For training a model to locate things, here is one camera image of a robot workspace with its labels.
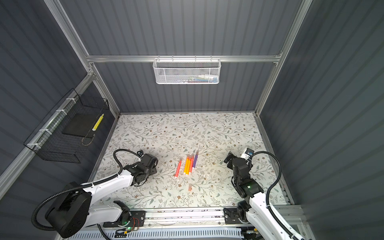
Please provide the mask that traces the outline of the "pink marker pen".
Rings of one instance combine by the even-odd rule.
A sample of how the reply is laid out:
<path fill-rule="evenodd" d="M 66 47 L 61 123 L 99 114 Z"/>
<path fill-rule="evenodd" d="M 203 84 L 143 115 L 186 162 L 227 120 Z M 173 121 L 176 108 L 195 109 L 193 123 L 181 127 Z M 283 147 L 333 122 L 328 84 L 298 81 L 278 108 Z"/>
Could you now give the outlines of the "pink marker pen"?
<path fill-rule="evenodd" d="M 195 155 L 190 155 L 190 166 L 189 166 L 189 174 L 192 173 L 192 170 L 193 170 L 193 166 L 194 166 L 194 159 L 195 159 Z"/>
<path fill-rule="evenodd" d="M 179 173 L 180 173 L 180 168 L 181 168 L 181 165 L 182 165 L 182 161 L 183 159 L 180 158 L 179 162 L 178 162 L 178 165 L 177 165 L 177 169 L 176 169 L 176 172 L 175 172 L 175 178 L 177 179 L 178 176 L 179 176 Z"/>

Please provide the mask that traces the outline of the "items in white basket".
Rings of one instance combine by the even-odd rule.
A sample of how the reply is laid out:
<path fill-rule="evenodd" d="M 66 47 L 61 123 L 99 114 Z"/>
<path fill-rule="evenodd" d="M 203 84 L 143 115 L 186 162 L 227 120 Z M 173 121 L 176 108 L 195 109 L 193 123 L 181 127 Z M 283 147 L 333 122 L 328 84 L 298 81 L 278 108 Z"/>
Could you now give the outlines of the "items in white basket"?
<path fill-rule="evenodd" d="M 184 76 L 178 82 L 186 84 L 216 84 L 219 82 L 219 78 L 219 75 Z"/>

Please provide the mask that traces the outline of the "yellow marker in basket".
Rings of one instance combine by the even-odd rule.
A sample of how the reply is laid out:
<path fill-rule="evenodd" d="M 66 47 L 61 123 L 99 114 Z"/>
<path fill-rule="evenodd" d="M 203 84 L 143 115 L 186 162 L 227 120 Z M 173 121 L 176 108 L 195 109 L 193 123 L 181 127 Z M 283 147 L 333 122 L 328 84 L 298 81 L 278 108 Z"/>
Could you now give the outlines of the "yellow marker in basket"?
<path fill-rule="evenodd" d="M 93 132 L 95 132 L 95 131 L 98 129 L 99 125 L 101 124 L 102 120 L 104 119 L 104 115 L 105 115 L 105 114 L 101 114 L 100 117 L 99 117 L 99 118 L 97 119 L 97 121 L 95 122 L 95 124 L 94 124 L 94 126 L 93 126 L 93 128 L 92 128 L 92 131 L 93 131 Z"/>

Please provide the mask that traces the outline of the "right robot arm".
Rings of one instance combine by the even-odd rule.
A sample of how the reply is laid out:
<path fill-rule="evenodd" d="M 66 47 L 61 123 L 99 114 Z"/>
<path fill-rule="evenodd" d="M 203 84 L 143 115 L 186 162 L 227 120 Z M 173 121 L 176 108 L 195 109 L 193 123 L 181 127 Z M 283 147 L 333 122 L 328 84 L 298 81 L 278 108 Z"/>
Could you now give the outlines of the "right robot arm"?
<path fill-rule="evenodd" d="M 272 157 L 278 165 L 277 179 L 267 191 L 251 177 L 254 156 L 264 154 Z M 240 157 L 229 152 L 224 163 L 233 171 L 231 183 L 243 200 L 237 205 L 236 217 L 240 222 L 252 224 L 259 232 L 257 239 L 264 240 L 303 240 L 299 234 L 270 203 L 272 189 L 279 183 L 282 172 L 278 158 L 267 151 L 254 152 L 246 148 Z"/>

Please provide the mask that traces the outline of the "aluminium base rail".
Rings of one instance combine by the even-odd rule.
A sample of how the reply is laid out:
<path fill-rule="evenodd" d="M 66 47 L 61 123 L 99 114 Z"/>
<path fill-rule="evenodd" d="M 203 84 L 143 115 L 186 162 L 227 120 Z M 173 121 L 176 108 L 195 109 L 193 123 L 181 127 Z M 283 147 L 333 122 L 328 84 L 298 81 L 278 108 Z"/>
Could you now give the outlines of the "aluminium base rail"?
<path fill-rule="evenodd" d="M 133 209 L 129 219 L 119 221 L 118 208 L 109 206 L 92 207 L 86 213 L 82 231 L 94 229 L 100 224 L 104 231 L 120 230 L 133 232 L 155 228 L 248 228 L 252 224 L 240 220 L 235 207 Z"/>

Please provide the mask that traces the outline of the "orange marker pen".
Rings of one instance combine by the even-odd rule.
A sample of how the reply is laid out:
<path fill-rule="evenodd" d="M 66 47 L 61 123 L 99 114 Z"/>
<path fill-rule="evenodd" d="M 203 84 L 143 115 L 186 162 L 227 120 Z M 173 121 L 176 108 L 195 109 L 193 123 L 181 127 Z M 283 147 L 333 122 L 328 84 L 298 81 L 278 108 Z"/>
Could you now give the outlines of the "orange marker pen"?
<path fill-rule="evenodd" d="M 189 155 L 187 155 L 186 161 L 185 161 L 185 167 L 184 167 L 184 174 L 185 175 L 188 173 L 188 163 L 189 163 Z"/>
<path fill-rule="evenodd" d="M 188 159 L 187 159 L 187 162 L 186 162 L 186 171 L 185 171 L 186 175 L 189 175 L 190 168 L 191 168 L 191 157 L 188 156 Z"/>

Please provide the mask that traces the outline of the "black pad in basket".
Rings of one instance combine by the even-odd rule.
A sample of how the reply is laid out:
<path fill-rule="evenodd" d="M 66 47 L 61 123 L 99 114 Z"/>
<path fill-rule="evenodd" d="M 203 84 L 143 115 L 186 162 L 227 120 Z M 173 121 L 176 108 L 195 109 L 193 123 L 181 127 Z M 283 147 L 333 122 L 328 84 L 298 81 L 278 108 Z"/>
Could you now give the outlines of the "black pad in basket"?
<path fill-rule="evenodd" d="M 98 117 L 98 114 L 76 114 L 62 130 L 62 133 L 91 139 L 95 134 L 92 128 Z"/>

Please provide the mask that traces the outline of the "purple marker pen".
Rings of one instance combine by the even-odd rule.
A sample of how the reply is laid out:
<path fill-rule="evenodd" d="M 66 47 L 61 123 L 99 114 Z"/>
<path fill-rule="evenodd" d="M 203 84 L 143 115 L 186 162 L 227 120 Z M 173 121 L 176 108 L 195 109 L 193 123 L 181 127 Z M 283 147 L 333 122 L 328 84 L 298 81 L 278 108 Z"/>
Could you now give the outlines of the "purple marker pen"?
<path fill-rule="evenodd" d="M 193 161 L 193 169 L 196 168 L 197 160 L 198 160 L 199 150 L 195 152 L 194 161 Z"/>

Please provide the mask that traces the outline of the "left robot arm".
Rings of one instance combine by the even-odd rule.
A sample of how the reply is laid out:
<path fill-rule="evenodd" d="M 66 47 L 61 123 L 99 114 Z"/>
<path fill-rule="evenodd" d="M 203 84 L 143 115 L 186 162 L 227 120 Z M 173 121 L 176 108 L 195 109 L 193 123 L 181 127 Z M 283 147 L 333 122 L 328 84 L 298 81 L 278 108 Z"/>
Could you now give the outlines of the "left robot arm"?
<path fill-rule="evenodd" d="M 157 172 L 158 159 L 144 154 L 140 161 L 122 168 L 120 173 L 87 184 L 72 182 L 65 193 L 54 198 L 45 219 L 62 238 L 69 238 L 83 228 L 114 223 L 124 228 L 137 226 L 130 208 L 122 201 L 100 205 L 99 201 L 127 187 L 138 187 Z"/>

